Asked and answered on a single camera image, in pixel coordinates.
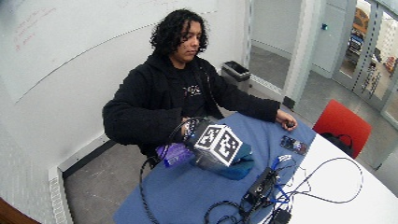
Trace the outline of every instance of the phone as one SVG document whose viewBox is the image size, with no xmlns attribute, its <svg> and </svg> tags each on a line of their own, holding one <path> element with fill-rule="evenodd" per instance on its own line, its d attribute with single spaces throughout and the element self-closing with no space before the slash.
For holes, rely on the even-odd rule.
<svg viewBox="0 0 398 224">
<path fill-rule="evenodd" d="M 300 155 L 308 154 L 308 145 L 287 135 L 281 139 L 281 146 Z"/>
</svg>

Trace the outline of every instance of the chair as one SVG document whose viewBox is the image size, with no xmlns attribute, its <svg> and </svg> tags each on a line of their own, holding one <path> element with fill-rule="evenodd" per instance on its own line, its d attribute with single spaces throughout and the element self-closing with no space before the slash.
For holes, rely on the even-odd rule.
<svg viewBox="0 0 398 224">
<path fill-rule="evenodd" d="M 356 159 L 367 144 L 372 126 L 341 103 L 331 100 L 325 110 L 313 125 L 317 133 L 348 134 L 352 139 L 353 158 Z M 351 144 L 349 137 L 343 137 L 343 142 Z"/>
</svg>

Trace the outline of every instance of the person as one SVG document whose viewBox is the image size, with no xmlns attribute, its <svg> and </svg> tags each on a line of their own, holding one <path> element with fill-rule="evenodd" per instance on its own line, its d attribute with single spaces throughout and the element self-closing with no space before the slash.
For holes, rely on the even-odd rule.
<svg viewBox="0 0 398 224">
<path fill-rule="evenodd" d="M 130 72 L 104 106 L 110 139 L 123 145 L 139 145 L 147 157 L 158 157 L 159 146 L 183 141 L 190 127 L 182 123 L 188 118 L 224 118 L 220 106 L 279 122 L 288 131 L 297 127 L 279 101 L 260 99 L 228 84 L 215 66 L 199 57 L 208 47 L 208 30 L 197 13 L 188 9 L 171 12 L 155 27 L 151 44 L 152 55 Z M 180 125 L 182 132 L 171 139 Z"/>
</svg>

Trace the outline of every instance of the black jacket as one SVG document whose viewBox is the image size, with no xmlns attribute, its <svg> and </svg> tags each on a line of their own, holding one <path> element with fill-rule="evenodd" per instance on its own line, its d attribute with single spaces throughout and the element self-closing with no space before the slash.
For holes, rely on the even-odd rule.
<svg viewBox="0 0 398 224">
<path fill-rule="evenodd" d="M 208 61 L 187 64 L 197 76 L 208 115 L 223 118 L 219 106 L 256 119 L 275 122 L 280 102 L 260 99 L 225 82 Z M 104 132 L 123 145 L 139 145 L 143 154 L 170 141 L 182 123 L 184 90 L 168 57 L 151 55 L 124 79 L 115 98 L 104 106 Z"/>
</svg>

